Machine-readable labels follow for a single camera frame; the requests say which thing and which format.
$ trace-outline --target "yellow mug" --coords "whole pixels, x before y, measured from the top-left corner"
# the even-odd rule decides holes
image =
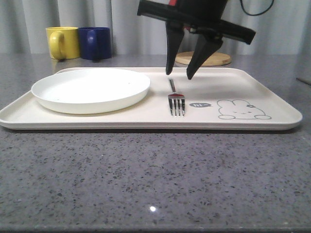
[[[50,57],[57,60],[80,57],[78,28],[46,28]]]

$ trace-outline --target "countertop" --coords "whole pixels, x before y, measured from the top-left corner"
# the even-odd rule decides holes
[[[56,62],[0,54],[0,109],[70,67],[164,67],[165,55]],[[308,55],[236,55],[303,115],[287,131],[0,127],[0,232],[311,232]]]

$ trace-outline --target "tray rim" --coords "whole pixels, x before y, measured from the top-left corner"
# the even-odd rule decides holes
[[[112,68],[112,67],[71,67],[71,68],[65,68],[62,69],[57,73],[61,73],[61,72],[68,72],[71,70],[77,70],[77,69],[101,69],[101,68]],[[118,69],[140,69],[140,70],[148,70],[148,69],[158,69],[158,70],[164,70],[164,67],[113,67],[113,68],[118,68]],[[184,70],[184,67],[174,67],[174,70]],[[10,104],[8,104],[7,106],[5,106],[3,109],[0,110],[0,125],[3,127],[6,127],[8,129],[12,129],[12,130],[96,130],[96,129],[116,129],[116,130],[121,130],[121,129],[176,129],[176,130],[180,130],[180,129],[185,129],[185,130],[233,130],[233,131],[284,131],[284,130],[289,130],[292,129],[294,127],[296,127],[297,125],[299,125],[299,123],[301,122],[301,120],[303,119],[303,115],[301,114],[300,111],[298,111],[296,108],[294,108],[293,106],[291,106],[289,103],[287,103],[285,100],[283,100],[280,96],[278,96],[277,94],[275,94],[274,92],[272,92],[269,88],[267,88],[266,86],[264,86],[262,83],[260,83],[259,81],[257,81],[254,77],[252,77],[251,75],[249,75],[247,72],[245,72],[244,70],[241,69],[237,69],[237,68],[229,68],[229,67],[202,67],[200,68],[202,69],[222,69],[222,70],[234,70],[235,72],[242,72],[244,74],[246,74],[247,76],[249,76],[249,78],[251,78],[253,81],[255,81],[257,84],[259,84],[262,88],[268,90],[270,92],[270,94],[273,94],[274,96],[276,96],[277,98],[281,99],[285,104],[287,104],[290,108],[292,108],[294,111],[296,111],[297,114],[299,114],[299,118],[296,121],[290,122],[290,123],[275,123],[275,122],[266,122],[264,125],[265,126],[269,126],[268,127],[258,127],[258,125],[263,125],[263,124],[259,124],[256,122],[247,124],[248,127],[241,127],[241,123],[234,123],[234,126],[230,126],[230,127],[226,127],[226,125],[228,125],[229,123],[220,123],[221,127],[219,127],[219,124],[216,124],[214,127],[208,126],[208,123],[206,122],[196,122],[195,124],[192,123],[192,126],[176,126],[176,124],[180,123],[180,122],[153,122],[153,126],[152,127],[147,127],[148,125],[150,125],[150,122],[139,122],[139,126],[135,125],[133,126],[133,122],[122,122],[120,123],[119,121],[116,122],[87,122],[85,123],[84,121],[81,122],[72,122],[72,123],[68,123],[68,122],[49,122],[49,123],[40,123],[42,126],[41,127],[34,127],[32,125],[38,124],[37,122],[12,122],[12,121],[7,121],[1,118],[1,114],[5,111],[7,111],[8,109],[10,109],[11,107],[14,107],[14,105],[20,101],[23,98],[27,98],[28,95],[31,96],[31,98],[35,98],[32,93],[31,90],[29,90],[28,92],[24,93],[22,96],[20,96],[19,98],[17,98],[16,100],[14,100],[13,102],[11,102]],[[78,124],[93,124],[93,125],[98,125],[101,124],[101,126],[96,126],[96,127],[76,127],[75,125]]]

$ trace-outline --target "cartoon rabbit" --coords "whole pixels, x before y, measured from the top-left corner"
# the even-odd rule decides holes
[[[245,100],[219,100],[220,119],[271,119],[264,111]]]

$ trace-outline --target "white curtain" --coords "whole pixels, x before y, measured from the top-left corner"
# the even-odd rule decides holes
[[[169,0],[156,0],[168,4]],[[250,13],[271,0],[243,0]],[[166,54],[165,23],[137,16],[139,0],[0,0],[0,52],[47,53],[46,27],[109,27],[114,54]],[[223,19],[257,32],[251,45],[224,39],[228,54],[311,54],[311,1],[275,0],[267,13],[251,17],[230,0]],[[185,33],[180,51],[194,49]]]

